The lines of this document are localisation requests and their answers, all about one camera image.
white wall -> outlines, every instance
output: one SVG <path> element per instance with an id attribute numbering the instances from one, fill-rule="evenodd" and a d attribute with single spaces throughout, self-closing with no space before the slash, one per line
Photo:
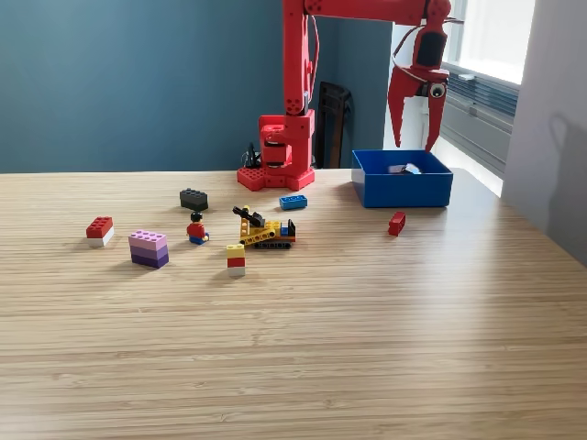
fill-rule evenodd
<path id="1" fill-rule="evenodd" d="M 587 264 L 585 17 L 585 0 L 537 0 L 504 199 Z"/>

robotic arm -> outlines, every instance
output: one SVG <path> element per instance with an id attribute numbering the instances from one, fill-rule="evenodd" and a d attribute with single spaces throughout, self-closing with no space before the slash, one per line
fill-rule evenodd
<path id="1" fill-rule="evenodd" d="M 388 102 L 395 143 L 399 147 L 405 98 L 428 97 L 430 133 L 426 150 L 433 147 L 440 134 L 449 77 L 447 71 L 440 69 L 447 42 L 442 25 L 449 17 L 449 0 L 282 0 L 282 3 L 286 115 L 260 118 L 261 169 L 239 170 L 239 182 L 252 191 L 265 187 L 299 191 L 315 179 L 311 168 L 315 115 L 308 108 L 314 94 L 319 52 L 316 31 L 316 57 L 310 60 L 308 22 L 313 21 L 316 29 L 314 16 L 393 21 L 420 28 L 412 65 L 395 64 L 393 68 Z M 425 25 L 420 25 L 422 19 L 426 20 Z"/>

lavender lego brick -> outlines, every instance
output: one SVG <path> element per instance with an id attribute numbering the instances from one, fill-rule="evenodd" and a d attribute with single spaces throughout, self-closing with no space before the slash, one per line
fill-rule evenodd
<path id="1" fill-rule="evenodd" d="M 137 257 L 143 257 L 145 259 L 161 259 L 163 256 L 169 253 L 167 246 L 162 247 L 159 250 L 150 250 L 143 247 L 130 247 L 130 255 L 136 255 Z"/>
<path id="2" fill-rule="evenodd" d="M 139 257 L 138 255 L 131 255 L 130 259 L 135 264 L 140 264 L 141 266 L 149 266 L 150 268 L 160 269 L 169 263 L 169 254 L 165 254 L 163 257 L 159 259 L 152 259 L 152 258 L 145 258 Z"/>
<path id="3" fill-rule="evenodd" d="M 167 236 L 157 232 L 139 230 L 128 237 L 128 243 L 135 248 L 159 250 L 167 246 Z"/>

lego bulldozer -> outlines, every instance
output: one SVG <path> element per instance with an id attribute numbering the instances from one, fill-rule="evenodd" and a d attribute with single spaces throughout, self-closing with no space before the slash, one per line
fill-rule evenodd
<path id="1" fill-rule="evenodd" d="M 249 213 L 249 207 L 234 207 L 240 217 L 240 244 L 256 249 L 289 249 L 295 242 L 295 225 L 292 220 L 283 225 L 279 221 L 265 220 L 258 213 Z"/>

